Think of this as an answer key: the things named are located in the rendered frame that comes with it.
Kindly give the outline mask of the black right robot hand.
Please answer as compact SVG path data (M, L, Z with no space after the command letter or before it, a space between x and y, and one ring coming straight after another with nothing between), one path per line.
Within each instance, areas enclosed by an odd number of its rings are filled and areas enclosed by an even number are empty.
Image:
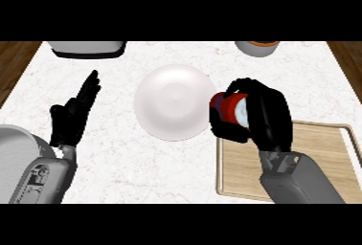
M289 152L292 122L287 105L280 91L251 78L237 78L228 84L222 97L234 92L246 94L248 128L222 122L214 108L209 109L211 132L217 138L243 144L252 139L261 151Z

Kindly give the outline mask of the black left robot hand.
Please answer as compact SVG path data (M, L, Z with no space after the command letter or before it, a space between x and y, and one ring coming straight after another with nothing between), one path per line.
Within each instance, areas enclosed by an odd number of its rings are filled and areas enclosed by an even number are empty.
M97 71L92 70L84 80L81 90L73 98L69 98L63 105L50 107L51 133L48 145L75 146L82 138L88 112L100 91L100 79Z

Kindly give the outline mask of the red can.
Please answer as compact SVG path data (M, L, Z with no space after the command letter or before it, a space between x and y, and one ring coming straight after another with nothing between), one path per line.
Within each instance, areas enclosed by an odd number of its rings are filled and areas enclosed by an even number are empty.
M218 92L209 101L209 107L217 111L219 120L248 128L246 120L246 94L233 93L227 98Z

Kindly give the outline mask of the pale wooden tray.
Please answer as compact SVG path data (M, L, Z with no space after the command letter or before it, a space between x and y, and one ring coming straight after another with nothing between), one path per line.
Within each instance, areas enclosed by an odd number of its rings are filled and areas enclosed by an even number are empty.
M362 180L351 163L362 168L362 153L347 124L292 122L290 149L316 161L342 199L362 204ZM258 178L261 165L256 146L215 139L215 192L219 195L270 202Z

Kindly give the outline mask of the white plate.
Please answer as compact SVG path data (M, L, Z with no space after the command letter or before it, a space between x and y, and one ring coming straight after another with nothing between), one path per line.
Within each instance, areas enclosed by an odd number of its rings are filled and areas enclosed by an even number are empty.
M134 113L150 136L183 141L208 127L209 99L215 93L209 77L193 67L169 64L141 80L134 95Z

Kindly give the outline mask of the white appliance with dark base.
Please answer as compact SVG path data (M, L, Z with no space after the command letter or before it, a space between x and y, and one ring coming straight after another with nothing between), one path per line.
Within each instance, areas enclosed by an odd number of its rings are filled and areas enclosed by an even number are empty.
M73 59L101 59L119 57L123 41L50 41L51 52L57 57Z

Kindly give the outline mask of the grey cup with orange rim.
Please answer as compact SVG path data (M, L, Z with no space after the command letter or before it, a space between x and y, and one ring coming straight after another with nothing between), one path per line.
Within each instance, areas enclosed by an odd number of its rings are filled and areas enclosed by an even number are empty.
M268 56L279 46L277 41L236 41L234 44L237 49L252 57Z

